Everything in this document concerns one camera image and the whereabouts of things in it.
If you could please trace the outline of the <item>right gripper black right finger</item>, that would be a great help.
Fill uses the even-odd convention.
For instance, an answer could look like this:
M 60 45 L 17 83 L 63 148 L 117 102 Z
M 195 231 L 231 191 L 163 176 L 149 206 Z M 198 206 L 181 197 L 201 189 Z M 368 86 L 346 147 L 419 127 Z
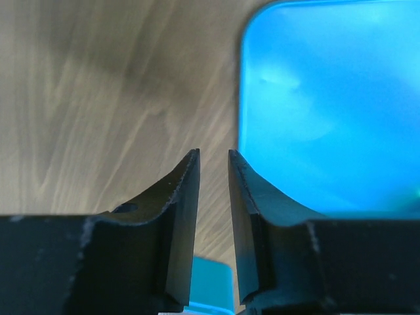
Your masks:
M 245 314 L 418 314 L 419 221 L 325 216 L 236 150 L 228 181 Z

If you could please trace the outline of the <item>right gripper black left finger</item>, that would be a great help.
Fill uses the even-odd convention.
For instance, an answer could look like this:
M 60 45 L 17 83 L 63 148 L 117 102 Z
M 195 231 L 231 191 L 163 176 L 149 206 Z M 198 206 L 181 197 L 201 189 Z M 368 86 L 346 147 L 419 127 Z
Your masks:
M 188 304 L 200 152 L 111 212 L 1 217 L 2 314 L 158 314 Z

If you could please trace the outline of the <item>teal tin lid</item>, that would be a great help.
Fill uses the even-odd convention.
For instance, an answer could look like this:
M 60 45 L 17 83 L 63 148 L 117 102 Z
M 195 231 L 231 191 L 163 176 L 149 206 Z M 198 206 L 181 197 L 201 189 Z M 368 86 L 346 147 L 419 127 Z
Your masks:
M 419 215 L 419 2 L 284 1 L 248 22 L 238 148 L 321 213 Z

